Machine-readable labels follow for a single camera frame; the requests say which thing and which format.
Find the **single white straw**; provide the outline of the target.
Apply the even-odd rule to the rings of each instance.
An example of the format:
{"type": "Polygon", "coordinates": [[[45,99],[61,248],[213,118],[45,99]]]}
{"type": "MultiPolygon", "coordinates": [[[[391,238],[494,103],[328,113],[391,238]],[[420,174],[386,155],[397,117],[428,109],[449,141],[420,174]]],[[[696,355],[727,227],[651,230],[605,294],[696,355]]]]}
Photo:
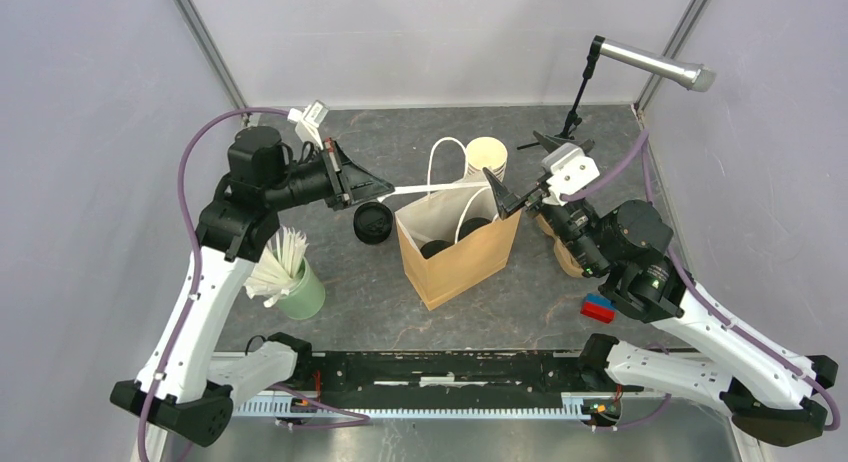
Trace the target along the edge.
{"type": "Polygon", "coordinates": [[[396,186],[392,192],[386,195],[379,196],[380,200],[384,200],[388,197],[392,196],[400,196],[400,195],[409,195],[409,194],[418,194],[418,193],[427,193],[430,194],[432,192],[446,191],[446,190],[457,190],[457,189],[471,189],[471,188],[486,188],[489,187],[490,184],[488,182],[453,182],[453,183],[444,183],[444,184],[421,184],[421,185],[410,185],[410,186],[396,186]]]}

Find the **black coffee lid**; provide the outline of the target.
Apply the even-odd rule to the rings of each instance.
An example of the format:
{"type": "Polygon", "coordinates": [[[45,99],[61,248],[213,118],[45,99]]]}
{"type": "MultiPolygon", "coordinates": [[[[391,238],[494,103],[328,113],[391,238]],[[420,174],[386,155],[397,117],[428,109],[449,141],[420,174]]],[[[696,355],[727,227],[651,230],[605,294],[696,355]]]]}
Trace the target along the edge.
{"type": "Polygon", "coordinates": [[[425,243],[420,248],[420,253],[424,259],[430,259],[431,257],[452,247],[453,245],[453,242],[447,240],[432,240],[430,242],[425,243]]]}
{"type": "Polygon", "coordinates": [[[474,231],[490,224],[491,219],[485,217],[473,217],[463,221],[460,224],[457,240],[462,240],[474,231]]]}

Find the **brown paper bag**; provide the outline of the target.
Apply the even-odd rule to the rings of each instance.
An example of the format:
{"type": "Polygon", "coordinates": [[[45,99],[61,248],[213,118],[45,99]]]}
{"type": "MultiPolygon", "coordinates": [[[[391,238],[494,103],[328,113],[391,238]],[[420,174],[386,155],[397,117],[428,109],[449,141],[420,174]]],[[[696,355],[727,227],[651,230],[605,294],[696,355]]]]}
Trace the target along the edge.
{"type": "MultiPolygon", "coordinates": [[[[443,137],[433,145],[426,184],[433,184],[435,151],[446,142],[459,143],[453,137],[443,137]]],[[[455,182],[487,182],[482,171],[464,175],[467,144],[459,143],[464,170],[455,182]]],[[[397,210],[395,222],[403,269],[427,309],[440,307],[505,268],[519,220],[519,214],[505,220],[498,216],[490,186],[424,193],[397,210]],[[485,217],[492,222],[457,240],[460,224],[473,217],[485,217]],[[424,259],[420,248],[432,240],[447,240],[454,245],[424,259]]]]}

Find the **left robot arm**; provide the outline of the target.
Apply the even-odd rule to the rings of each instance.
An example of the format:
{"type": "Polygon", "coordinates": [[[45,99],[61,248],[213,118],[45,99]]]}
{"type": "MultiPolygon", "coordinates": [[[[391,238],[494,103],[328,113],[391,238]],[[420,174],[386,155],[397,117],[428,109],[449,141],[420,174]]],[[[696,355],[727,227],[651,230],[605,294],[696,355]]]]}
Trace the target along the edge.
{"type": "Polygon", "coordinates": [[[212,202],[187,223],[192,254],[180,297],[153,354],[138,375],[119,381],[111,402],[154,425],[207,447],[219,439],[236,408],[283,382],[306,387],[314,376],[306,341],[274,334],[257,350],[212,369],[215,345],[233,303],[282,211],[324,201],[342,210],[392,193],[333,140],[299,161],[278,130],[238,132],[227,152],[229,170],[212,202]]]}

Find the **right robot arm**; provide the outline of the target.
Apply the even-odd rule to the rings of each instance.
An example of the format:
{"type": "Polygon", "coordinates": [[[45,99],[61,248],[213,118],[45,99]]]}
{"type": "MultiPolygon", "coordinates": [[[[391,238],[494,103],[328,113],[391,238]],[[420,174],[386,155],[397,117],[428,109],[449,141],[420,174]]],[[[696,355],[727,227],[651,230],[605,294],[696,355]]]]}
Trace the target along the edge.
{"type": "Polygon", "coordinates": [[[485,178],[498,214],[540,216],[614,310],[686,342],[702,362],[645,350],[594,334],[578,358],[591,390],[642,387],[727,416],[747,435],[789,447],[835,431],[841,414],[830,394],[838,365],[774,342],[734,315],[686,271],[671,251],[672,228],[650,199],[628,200],[599,215],[589,196],[612,180],[585,147],[546,144],[542,176],[524,195],[491,171],[485,178]]]}

